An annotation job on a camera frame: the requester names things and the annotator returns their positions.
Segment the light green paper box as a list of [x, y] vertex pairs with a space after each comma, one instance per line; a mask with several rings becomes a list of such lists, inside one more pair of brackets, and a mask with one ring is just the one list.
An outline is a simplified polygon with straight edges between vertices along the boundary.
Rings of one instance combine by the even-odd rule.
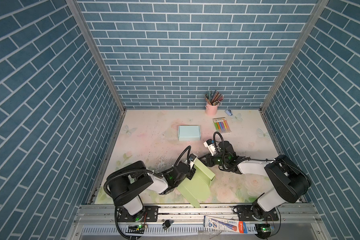
[[200, 202], [209, 198], [210, 186], [216, 175], [199, 159], [195, 160], [193, 167], [196, 172], [192, 179], [185, 178], [177, 190], [193, 207], [199, 208]]

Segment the light blue paper box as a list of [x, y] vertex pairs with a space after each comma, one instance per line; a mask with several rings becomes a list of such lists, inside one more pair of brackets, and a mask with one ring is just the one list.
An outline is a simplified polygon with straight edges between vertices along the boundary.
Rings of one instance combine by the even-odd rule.
[[201, 127], [198, 125], [180, 125], [178, 128], [178, 139], [181, 142], [200, 141]]

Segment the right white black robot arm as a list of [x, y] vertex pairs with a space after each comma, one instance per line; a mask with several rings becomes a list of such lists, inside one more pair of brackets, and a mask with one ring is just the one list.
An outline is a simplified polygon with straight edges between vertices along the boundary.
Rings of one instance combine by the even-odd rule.
[[204, 146], [210, 152], [200, 160], [207, 167], [218, 166], [223, 172], [269, 178], [273, 188], [262, 193], [252, 204], [254, 215], [263, 215], [284, 203], [295, 203], [311, 187], [311, 179], [286, 155], [273, 160], [257, 160], [238, 156], [228, 141], [209, 139]]

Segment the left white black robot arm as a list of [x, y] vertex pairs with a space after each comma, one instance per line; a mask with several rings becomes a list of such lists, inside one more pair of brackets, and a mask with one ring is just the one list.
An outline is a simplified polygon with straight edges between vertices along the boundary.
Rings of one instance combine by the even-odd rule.
[[142, 161], [113, 172], [104, 183], [104, 192], [112, 198], [116, 209], [123, 208], [133, 218], [141, 218], [145, 207], [140, 194], [151, 190], [159, 195], [167, 195], [186, 179], [191, 180], [196, 172], [191, 162], [178, 162], [163, 172], [146, 168]]

